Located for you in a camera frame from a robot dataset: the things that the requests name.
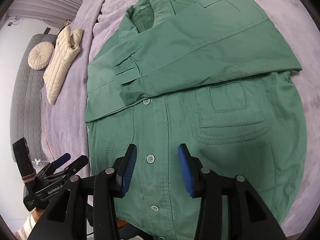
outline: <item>white button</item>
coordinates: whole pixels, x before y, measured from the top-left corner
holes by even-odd
[[[145,105],[150,104],[150,98],[143,100],[143,103],[144,103]]]
[[[159,211],[159,207],[157,207],[157,206],[152,206],[151,207],[154,211]]]
[[[155,157],[152,154],[148,155],[147,162],[148,163],[153,163],[154,161],[155,161]]]

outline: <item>jacket collar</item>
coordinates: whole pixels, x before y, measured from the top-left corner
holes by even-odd
[[[132,22],[132,16],[149,6],[152,7],[154,13],[153,27],[175,15],[169,0],[139,0],[137,4],[130,6],[124,14],[119,26],[119,43],[124,38],[139,34],[137,27]]]

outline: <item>white pillow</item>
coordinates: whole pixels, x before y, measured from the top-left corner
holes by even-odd
[[[40,70],[49,64],[54,46],[51,42],[41,42],[30,51],[28,64],[34,70]]]

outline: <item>bed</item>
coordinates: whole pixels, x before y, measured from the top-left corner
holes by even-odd
[[[69,152],[72,159],[89,156],[84,111],[87,104],[87,65],[118,29],[125,10],[138,0],[84,0],[73,21],[72,30],[84,30],[81,52],[69,69],[58,96],[51,106],[45,88],[30,97],[41,109],[41,148],[36,157],[53,161]],[[308,150],[300,191],[289,214],[282,223],[287,236],[302,232],[310,222],[320,202],[320,33],[300,0],[255,0],[284,36],[301,63],[303,70],[292,81],[302,99],[308,131]],[[79,175],[90,175],[85,167]]]
[[[42,70],[33,70],[28,65],[28,55],[37,44],[47,41],[55,43],[57,35],[34,35],[22,57],[18,69],[10,114],[10,144],[25,137],[34,163],[46,162],[47,157],[41,147],[41,100],[40,90],[43,87]]]

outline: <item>metal screw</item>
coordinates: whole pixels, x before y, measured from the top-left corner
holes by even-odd
[[[203,168],[201,168],[201,172],[204,174],[208,174],[208,173],[210,173],[210,169],[207,167],[203,167]]]
[[[114,169],[114,168],[107,168],[107,169],[105,170],[105,172],[106,172],[106,174],[112,174],[112,173],[115,172],[115,169]]]
[[[79,176],[77,176],[77,175],[72,175],[72,176],[70,177],[70,181],[71,181],[71,182],[76,182],[78,179],[79,179]]]
[[[236,176],[236,179],[237,179],[237,181],[239,181],[239,182],[244,182],[244,181],[245,181],[245,177],[242,176],[242,175]]]

